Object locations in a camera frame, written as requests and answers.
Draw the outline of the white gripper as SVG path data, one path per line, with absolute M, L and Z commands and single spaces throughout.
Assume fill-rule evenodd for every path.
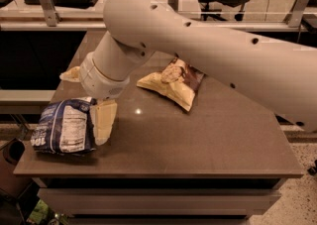
M 93 53 L 89 53 L 80 66 L 63 72 L 59 78 L 68 82 L 79 82 L 88 96 L 97 99 L 116 99 L 129 84 L 130 78 L 117 81 L 101 73 L 93 61 Z M 117 114 L 115 100 L 98 100 L 90 107 L 93 124 L 93 135 L 97 146 L 104 145 L 111 136 L 112 127 Z

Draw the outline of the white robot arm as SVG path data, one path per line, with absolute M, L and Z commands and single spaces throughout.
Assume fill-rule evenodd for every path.
M 158 0 L 106 0 L 106 34 L 61 74 L 114 99 L 154 53 L 177 56 L 307 132 L 317 130 L 317 49 L 185 18 Z

